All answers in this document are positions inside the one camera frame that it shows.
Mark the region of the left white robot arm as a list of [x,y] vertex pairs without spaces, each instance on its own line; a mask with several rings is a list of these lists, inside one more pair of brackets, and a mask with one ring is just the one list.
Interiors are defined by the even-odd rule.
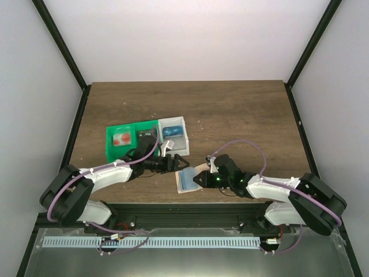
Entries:
[[166,174],[188,168],[189,162],[179,154],[164,153],[171,144],[171,141],[160,143],[153,136],[145,136],[136,148],[111,163],[86,169],[71,164],[63,167],[39,199],[47,211],[47,219],[63,227],[84,222],[97,224],[105,233],[113,232],[118,226],[117,217],[108,204],[91,200],[91,194],[137,179],[146,170]]

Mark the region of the beige card holder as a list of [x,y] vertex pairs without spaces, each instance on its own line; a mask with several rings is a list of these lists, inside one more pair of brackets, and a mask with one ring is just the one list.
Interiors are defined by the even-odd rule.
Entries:
[[202,187],[195,183],[193,178],[204,170],[210,170],[206,163],[196,167],[187,167],[181,171],[177,171],[175,173],[177,192],[182,194],[201,190]]

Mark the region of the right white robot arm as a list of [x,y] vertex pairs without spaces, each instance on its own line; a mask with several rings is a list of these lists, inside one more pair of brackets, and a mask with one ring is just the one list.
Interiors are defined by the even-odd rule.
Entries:
[[329,236],[342,224],[347,202],[312,173],[299,178],[266,177],[242,171],[227,154],[208,158],[207,165],[207,170],[193,177],[200,187],[230,189],[240,198],[270,200],[256,218],[264,233],[278,225],[298,224]]

